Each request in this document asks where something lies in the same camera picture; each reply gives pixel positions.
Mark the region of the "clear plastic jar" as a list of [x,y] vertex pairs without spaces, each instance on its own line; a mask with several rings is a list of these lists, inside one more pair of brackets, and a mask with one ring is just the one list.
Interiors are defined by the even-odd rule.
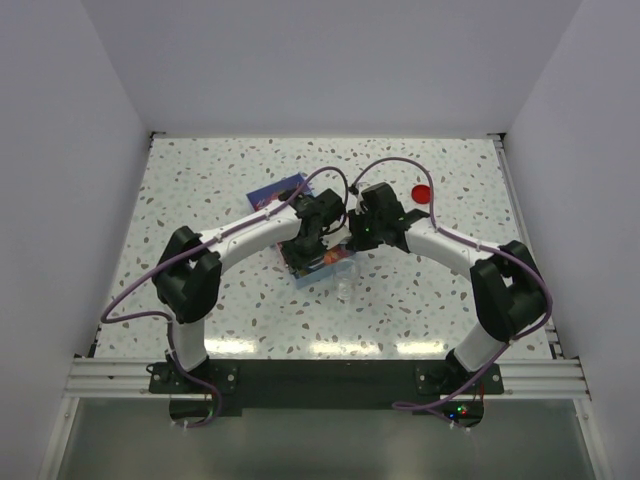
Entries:
[[334,265],[333,280],[337,298],[350,302],[360,278],[360,267],[354,259],[343,259]]

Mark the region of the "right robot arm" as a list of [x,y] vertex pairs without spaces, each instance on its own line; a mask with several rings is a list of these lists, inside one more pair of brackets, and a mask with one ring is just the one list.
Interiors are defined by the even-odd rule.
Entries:
[[483,244],[437,227],[428,212],[405,209],[387,183],[358,193],[348,224],[353,250],[394,247],[433,260],[470,282],[477,324],[447,354],[445,369],[446,382],[456,392],[476,386],[480,370],[549,312],[548,291],[523,243]]

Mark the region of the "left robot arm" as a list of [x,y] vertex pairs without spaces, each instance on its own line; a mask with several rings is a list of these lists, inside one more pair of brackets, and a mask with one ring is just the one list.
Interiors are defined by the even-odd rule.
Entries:
[[159,300],[173,312],[170,350],[173,382],[185,392],[207,380],[204,318],[217,303],[222,275],[261,250],[278,246],[289,267],[302,267],[325,255],[322,238],[345,213],[333,190],[317,196],[294,193],[225,227],[195,233],[188,227],[171,236],[154,270]]

